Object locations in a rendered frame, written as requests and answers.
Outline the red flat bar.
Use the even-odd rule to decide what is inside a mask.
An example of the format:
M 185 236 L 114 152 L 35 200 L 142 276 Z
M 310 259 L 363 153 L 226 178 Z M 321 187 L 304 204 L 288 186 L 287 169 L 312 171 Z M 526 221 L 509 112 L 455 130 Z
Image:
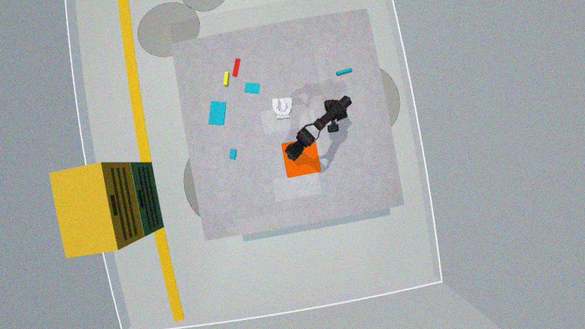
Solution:
M 240 61 L 241 61 L 241 59 L 236 58 L 236 62 L 235 62 L 235 66 L 234 66 L 234 71 L 233 71 L 233 76 L 235 76 L 235 77 L 237 77 L 237 73 L 238 73 Z

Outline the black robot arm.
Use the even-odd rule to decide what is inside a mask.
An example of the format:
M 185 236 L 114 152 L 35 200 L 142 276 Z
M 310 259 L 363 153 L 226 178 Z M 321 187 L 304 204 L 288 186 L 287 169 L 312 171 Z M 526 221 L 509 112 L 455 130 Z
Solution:
M 333 118 L 337 118 L 337 121 L 342 120 L 343 118 L 347 118 L 346 109 L 352 104 L 351 99 L 348 96 L 344 96 L 341 100 L 334 100 L 327 113 L 325 113 L 321 118 L 318 118 L 313 123 L 305 125 L 297 134 L 296 138 L 297 141 L 295 143 L 291 143 L 285 149 L 285 153 L 287 154 L 287 159 L 292 159 L 295 161 L 303 152 L 304 147 L 310 146 L 313 144 L 315 137 L 309 133 L 309 131 L 305 128 L 306 126 L 314 125 L 320 131 L 326 127 L 326 124 L 332 120 Z M 340 116 L 340 117 L 339 117 Z

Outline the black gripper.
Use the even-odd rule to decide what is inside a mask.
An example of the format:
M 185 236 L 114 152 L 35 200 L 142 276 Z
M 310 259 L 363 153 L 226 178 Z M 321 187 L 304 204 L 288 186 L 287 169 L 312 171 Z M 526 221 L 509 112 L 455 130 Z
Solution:
M 331 103 L 332 103 L 333 101 L 334 101 L 334 100 L 327 100 L 327 101 L 325 101 L 325 109 L 326 109 L 326 111 L 327 111 L 327 112 L 328 112 L 328 110 L 329 110 L 329 108 L 330 108 L 330 105 L 331 105 Z M 337 117 L 337 118 L 338 118 L 338 117 Z M 328 126 L 328 132 L 338 132 L 338 131 L 339 131 L 339 125 L 338 125 L 338 124 L 336 124 L 336 120 L 335 120 L 335 119 L 337 119 L 337 118 L 333 118 L 333 119 L 331 120 L 331 123 L 332 123 L 332 125 L 329 125 L 329 126 Z

